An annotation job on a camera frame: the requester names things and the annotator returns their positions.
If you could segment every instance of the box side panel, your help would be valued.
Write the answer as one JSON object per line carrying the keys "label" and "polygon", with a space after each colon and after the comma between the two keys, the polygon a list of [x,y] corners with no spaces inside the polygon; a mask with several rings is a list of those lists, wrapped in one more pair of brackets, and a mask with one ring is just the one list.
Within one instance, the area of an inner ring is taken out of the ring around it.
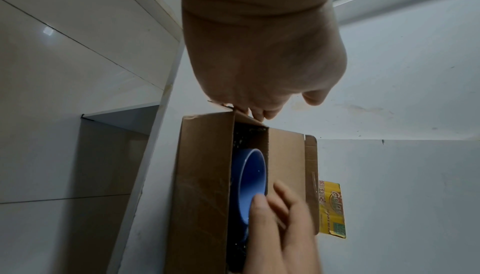
{"label": "box side panel", "polygon": [[233,128],[232,113],[182,121],[166,274],[225,273]]}
{"label": "box side panel", "polygon": [[305,199],[313,219],[313,231],[319,232],[319,160],[317,139],[305,135]]}
{"label": "box side panel", "polygon": [[299,133],[268,129],[268,193],[280,180],[305,197],[305,140]]}

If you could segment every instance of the fingernail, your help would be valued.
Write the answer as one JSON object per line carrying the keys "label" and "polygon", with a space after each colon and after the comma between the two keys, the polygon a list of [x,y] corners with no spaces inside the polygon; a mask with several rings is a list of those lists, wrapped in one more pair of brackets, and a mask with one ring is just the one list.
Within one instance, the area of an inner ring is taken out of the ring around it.
{"label": "fingernail", "polygon": [[259,209],[267,209],[269,207],[267,198],[265,197],[265,195],[262,195],[262,194],[255,195],[251,200],[251,204]]}

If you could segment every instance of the yellow packet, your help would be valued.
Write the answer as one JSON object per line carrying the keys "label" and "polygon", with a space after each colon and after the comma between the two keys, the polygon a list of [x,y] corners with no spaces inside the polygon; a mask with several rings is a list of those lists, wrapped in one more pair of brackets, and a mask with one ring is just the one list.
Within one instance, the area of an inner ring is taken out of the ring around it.
{"label": "yellow packet", "polygon": [[320,202],[320,233],[347,238],[340,184],[319,180],[318,199]]}

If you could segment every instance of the cardboard box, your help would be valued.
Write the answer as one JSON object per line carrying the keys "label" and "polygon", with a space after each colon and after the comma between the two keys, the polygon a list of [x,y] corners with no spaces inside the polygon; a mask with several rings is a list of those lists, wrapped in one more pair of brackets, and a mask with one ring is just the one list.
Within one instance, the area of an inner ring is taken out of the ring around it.
{"label": "cardboard box", "polygon": [[268,128],[232,111],[185,116],[181,125],[168,232],[166,274],[227,270],[230,170],[236,148],[259,149],[267,192],[281,180],[305,197],[319,231],[317,140]]}

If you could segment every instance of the tile grout line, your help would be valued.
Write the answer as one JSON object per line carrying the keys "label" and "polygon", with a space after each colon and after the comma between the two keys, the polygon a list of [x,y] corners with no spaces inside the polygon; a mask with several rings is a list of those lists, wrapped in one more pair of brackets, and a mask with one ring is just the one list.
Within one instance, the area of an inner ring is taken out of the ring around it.
{"label": "tile grout line", "polygon": [[54,29],[56,32],[58,32],[58,33],[62,34],[63,36],[65,36],[65,37],[67,37],[67,38],[69,38],[69,39],[71,39],[71,40],[75,41],[75,42],[76,42],[76,43],[78,43],[79,45],[81,45],[81,46],[83,46],[83,47],[85,47],[85,48],[89,49],[90,51],[94,52],[95,54],[102,56],[103,58],[107,59],[108,61],[110,61],[111,63],[115,64],[116,66],[119,66],[119,67],[121,67],[121,68],[122,68],[122,69],[124,69],[125,71],[127,71],[127,72],[130,72],[130,73],[134,74],[135,76],[137,76],[138,78],[142,79],[143,81],[145,81],[145,82],[147,82],[147,83],[151,84],[152,86],[154,86],[154,87],[156,87],[156,88],[158,88],[158,89],[162,90],[162,92],[164,91],[164,89],[163,89],[163,88],[156,86],[155,84],[151,83],[150,81],[148,81],[148,80],[144,79],[143,77],[141,77],[141,76],[137,75],[136,73],[132,72],[132,71],[131,71],[131,70],[129,70],[128,68],[125,68],[125,67],[121,66],[120,64],[116,63],[115,61],[111,60],[110,58],[108,58],[108,57],[105,57],[104,55],[102,55],[101,53],[97,52],[96,50],[94,50],[94,49],[91,49],[90,47],[86,46],[85,44],[83,44],[83,43],[81,43],[81,42],[79,42],[79,41],[75,40],[74,38],[70,37],[69,35],[65,34],[64,32],[62,32],[62,31],[60,31],[60,30],[56,29],[55,27],[53,27],[53,26],[51,26],[51,25],[49,25],[49,24],[47,24],[47,23],[43,22],[42,20],[40,20],[40,19],[38,19],[37,17],[33,16],[32,14],[30,14],[30,13],[28,13],[28,12],[24,11],[23,9],[19,8],[18,6],[14,5],[14,4],[12,4],[12,3],[10,3],[10,2],[8,2],[8,1],[6,1],[6,0],[2,0],[2,1],[3,1],[3,2],[5,2],[6,4],[8,4],[9,6],[11,6],[11,7],[15,8],[15,9],[19,10],[20,12],[22,12],[22,13],[24,13],[24,14],[26,14],[26,15],[30,16],[30,17],[32,17],[33,19],[37,20],[38,22],[40,22],[40,23],[42,23],[42,24],[46,25],[47,27],[49,27],[49,28],[51,28],[51,29]]}
{"label": "tile grout line", "polygon": [[126,196],[128,194],[111,194],[111,195],[98,195],[98,196],[83,196],[83,197],[70,197],[70,198],[52,198],[52,199],[39,199],[39,200],[26,200],[26,201],[11,201],[11,202],[0,202],[1,205],[10,205],[10,204],[23,204],[23,203],[38,203],[38,202],[50,202],[57,200],[72,200],[72,199],[84,199],[84,198],[100,198],[100,197],[115,197],[115,196]]}

